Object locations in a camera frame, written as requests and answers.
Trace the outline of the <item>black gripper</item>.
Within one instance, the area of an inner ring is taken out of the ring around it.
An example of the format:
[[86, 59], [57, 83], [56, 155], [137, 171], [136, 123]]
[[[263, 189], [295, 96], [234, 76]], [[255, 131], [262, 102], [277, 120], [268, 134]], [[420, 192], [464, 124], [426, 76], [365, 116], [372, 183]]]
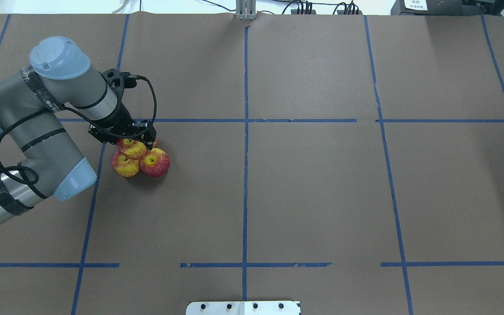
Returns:
[[118, 138], [131, 138], [144, 143], [151, 151], [157, 132], [153, 126], [154, 120], [134, 120], [122, 102], [119, 102], [112, 113], [100, 120], [93, 120], [88, 133], [101, 143], [116, 144]]

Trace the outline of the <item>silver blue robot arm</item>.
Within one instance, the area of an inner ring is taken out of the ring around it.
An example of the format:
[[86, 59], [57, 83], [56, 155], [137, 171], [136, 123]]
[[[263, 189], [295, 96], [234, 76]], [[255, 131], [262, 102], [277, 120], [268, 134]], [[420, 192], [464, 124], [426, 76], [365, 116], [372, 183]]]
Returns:
[[69, 111], [89, 123], [99, 142], [142, 142], [152, 149], [154, 122], [136, 121], [124, 90], [147, 78], [100, 72], [73, 40], [52, 36], [32, 48], [29, 64], [0, 82], [0, 225], [54, 196], [66, 201], [96, 183], [97, 174], [56, 117]]

